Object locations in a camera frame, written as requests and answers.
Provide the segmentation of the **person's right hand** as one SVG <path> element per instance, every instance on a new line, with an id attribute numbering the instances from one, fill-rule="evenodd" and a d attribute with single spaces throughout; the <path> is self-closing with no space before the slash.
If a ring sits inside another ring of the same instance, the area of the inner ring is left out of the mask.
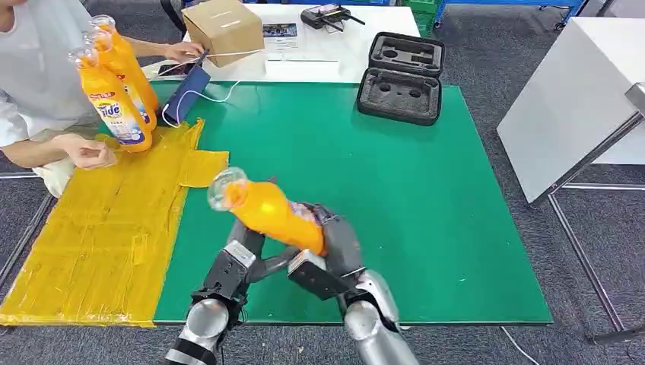
<path id="1" fill-rule="evenodd" d="M 81 169 L 110 167 L 117 163 L 114 151 L 101 141 L 68 133 L 54 137 L 52 142 L 68 155 L 76 167 Z"/>

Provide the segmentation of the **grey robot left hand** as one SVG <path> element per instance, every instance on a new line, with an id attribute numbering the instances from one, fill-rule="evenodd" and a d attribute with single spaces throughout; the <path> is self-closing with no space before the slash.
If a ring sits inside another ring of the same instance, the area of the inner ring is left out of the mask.
<path id="1" fill-rule="evenodd" d="M 286 269 L 289 262 L 300 252 L 295 246 L 286 246 L 278 255 L 263 258 L 264 244 L 264 234 L 251 230 L 241 221 L 235 220 L 224 250 L 241 264 L 244 284 L 256 283 Z"/>

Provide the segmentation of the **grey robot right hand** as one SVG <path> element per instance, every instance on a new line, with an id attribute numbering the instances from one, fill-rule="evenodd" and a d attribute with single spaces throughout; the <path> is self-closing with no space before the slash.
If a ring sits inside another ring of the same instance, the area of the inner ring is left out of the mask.
<path id="1" fill-rule="evenodd" d="M 361 247 L 349 221 L 321 204 L 306 203 L 322 229 L 324 253 L 301 251 L 288 268 L 292 281 L 335 279 L 349 287 L 356 285 L 365 269 Z"/>

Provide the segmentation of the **person's left hand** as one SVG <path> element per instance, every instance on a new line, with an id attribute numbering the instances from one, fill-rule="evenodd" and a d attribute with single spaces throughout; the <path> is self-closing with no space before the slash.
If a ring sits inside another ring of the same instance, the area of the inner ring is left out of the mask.
<path id="1" fill-rule="evenodd" d="M 204 51 L 205 49 L 199 43 L 180 42 L 163 45 L 161 55 L 165 59 L 183 63 L 191 62 L 192 59 L 198 58 Z"/>

